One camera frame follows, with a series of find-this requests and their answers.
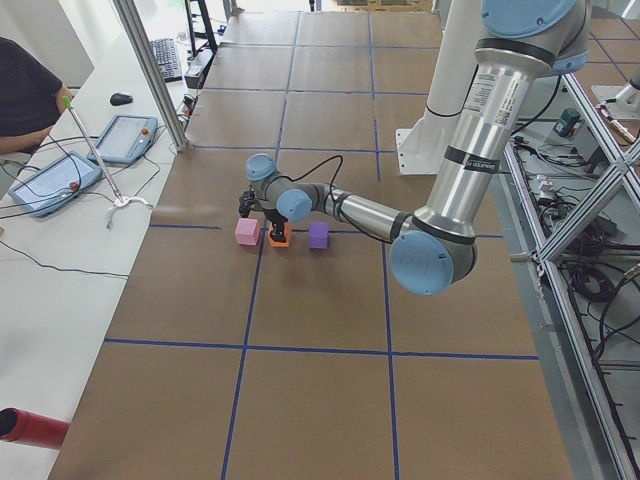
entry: person's arm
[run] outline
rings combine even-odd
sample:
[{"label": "person's arm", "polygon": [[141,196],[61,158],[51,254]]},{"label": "person's arm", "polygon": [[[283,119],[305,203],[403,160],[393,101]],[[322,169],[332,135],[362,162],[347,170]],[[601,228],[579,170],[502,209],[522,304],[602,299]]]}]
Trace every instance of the person's arm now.
[{"label": "person's arm", "polygon": [[0,137],[0,153],[19,152],[20,150],[40,145],[51,128],[53,127],[15,137]]},{"label": "person's arm", "polygon": [[62,85],[62,87],[60,87],[60,90],[58,90],[55,94],[56,97],[56,105],[58,106],[58,112],[60,112],[60,115],[62,115],[62,113],[67,109],[66,105],[64,104],[64,97],[67,97],[69,100],[71,100],[73,98],[73,94],[71,93],[71,90],[69,90],[65,85]]}]

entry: purple cube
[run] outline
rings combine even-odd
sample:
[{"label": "purple cube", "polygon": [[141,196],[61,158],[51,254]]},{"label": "purple cube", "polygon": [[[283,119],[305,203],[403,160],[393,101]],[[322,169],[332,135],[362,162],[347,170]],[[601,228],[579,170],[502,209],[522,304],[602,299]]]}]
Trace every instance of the purple cube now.
[{"label": "purple cube", "polygon": [[309,223],[309,248],[325,249],[329,247],[329,224],[327,222]]}]

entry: computer mouse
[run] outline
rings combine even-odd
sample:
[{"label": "computer mouse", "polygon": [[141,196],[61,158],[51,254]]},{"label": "computer mouse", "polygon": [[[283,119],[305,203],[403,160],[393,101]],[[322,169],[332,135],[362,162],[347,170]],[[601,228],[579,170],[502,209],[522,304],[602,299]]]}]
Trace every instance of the computer mouse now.
[{"label": "computer mouse", "polygon": [[114,107],[117,107],[118,105],[126,105],[127,103],[133,102],[133,96],[130,93],[116,92],[111,95],[109,102]]}]

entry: blue joint cap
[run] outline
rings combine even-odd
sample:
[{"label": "blue joint cap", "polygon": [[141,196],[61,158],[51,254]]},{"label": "blue joint cap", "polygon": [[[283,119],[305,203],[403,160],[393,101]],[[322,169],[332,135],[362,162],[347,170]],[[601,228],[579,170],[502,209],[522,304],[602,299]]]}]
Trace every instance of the blue joint cap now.
[{"label": "blue joint cap", "polygon": [[312,206],[313,204],[309,195],[299,188],[287,190],[278,197],[278,201],[276,202],[276,208],[280,215],[292,222],[303,220],[311,213]]},{"label": "blue joint cap", "polygon": [[482,0],[484,26],[501,38],[526,38],[562,20],[577,0]]},{"label": "blue joint cap", "polygon": [[428,233],[412,230],[391,245],[391,271],[398,283],[412,293],[433,295],[453,280],[451,255]]},{"label": "blue joint cap", "polygon": [[247,160],[247,178],[252,182],[264,180],[276,171],[276,162],[266,153],[258,153]]},{"label": "blue joint cap", "polygon": [[556,75],[564,75],[565,73],[573,73],[580,70],[587,63],[587,55],[589,52],[582,52],[571,57],[556,60],[553,69],[544,77],[555,77]]}]

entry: pink cube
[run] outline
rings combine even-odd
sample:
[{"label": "pink cube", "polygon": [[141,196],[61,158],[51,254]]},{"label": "pink cube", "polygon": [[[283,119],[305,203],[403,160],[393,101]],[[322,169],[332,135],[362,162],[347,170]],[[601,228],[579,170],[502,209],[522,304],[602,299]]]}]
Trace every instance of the pink cube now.
[{"label": "pink cube", "polygon": [[239,218],[236,225],[238,245],[256,245],[260,238],[260,224],[255,218]]}]

